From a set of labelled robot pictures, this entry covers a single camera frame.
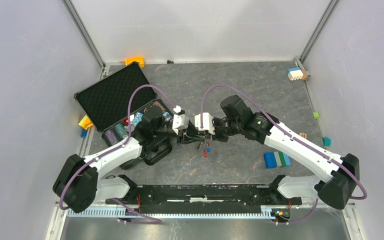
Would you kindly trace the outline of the keyring with blue red tags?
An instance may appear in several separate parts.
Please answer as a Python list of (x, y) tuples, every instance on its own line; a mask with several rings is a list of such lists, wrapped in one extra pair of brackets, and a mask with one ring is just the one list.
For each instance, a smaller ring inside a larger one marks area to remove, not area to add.
[(198, 144), (197, 150), (200, 150), (203, 154), (203, 157), (206, 159), (208, 157), (208, 154), (211, 152), (210, 140), (209, 139), (202, 140)]

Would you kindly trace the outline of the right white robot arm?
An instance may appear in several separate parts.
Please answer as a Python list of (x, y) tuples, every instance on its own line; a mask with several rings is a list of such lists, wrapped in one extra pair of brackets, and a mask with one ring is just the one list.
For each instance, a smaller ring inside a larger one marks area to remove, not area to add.
[(286, 154), (313, 173), (278, 176), (268, 191), (273, 203), (282, 204), (291, 198), (318, 198), (334, 209), (343, 210), (349, 200), (355, 199), (353, 192), (361, 185), (360, 161), (355, 155), (342, 156), (312, 143), (269, 113), (253, 112), (238, 95), (225, 98), (220, 107), (224, 118), (213, 117), (208, 112), (194, 116), (194, 125), (200, 133), (220, 142), (241, 134)]

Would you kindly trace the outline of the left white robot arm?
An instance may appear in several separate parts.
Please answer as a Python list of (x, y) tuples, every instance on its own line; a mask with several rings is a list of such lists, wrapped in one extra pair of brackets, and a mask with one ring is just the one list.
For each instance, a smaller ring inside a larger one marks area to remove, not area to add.
[(163, 115), (159, 106), (149, 106), (140, 121), (134, 124), (136, 119), (129, 120), (128, 135), (120, 142), (84, 157), (73, 154), (66, 160), (52, 188), (60, 198), (61, 210), (80, 213), (93, 202), (112, 198), (125, 204), (133, 203), (137, 198), (134, 187), (122, 177), (104, 179), (104, 175), (120, 166), (133, 167), (141, 160), (153, 165), (154, 161), (159, 161), (171, 151), (166, 148), (149, 159), (160, 143), (170, 142), (174, 137), (178, 137), (181, 144), (187, 140), (202, 142), (209, 134), (214, 134), (215, 129), (210, 113), (202, 112), (190, 121), (180, 106), (176, 106), (174, 114), (168, 116)]

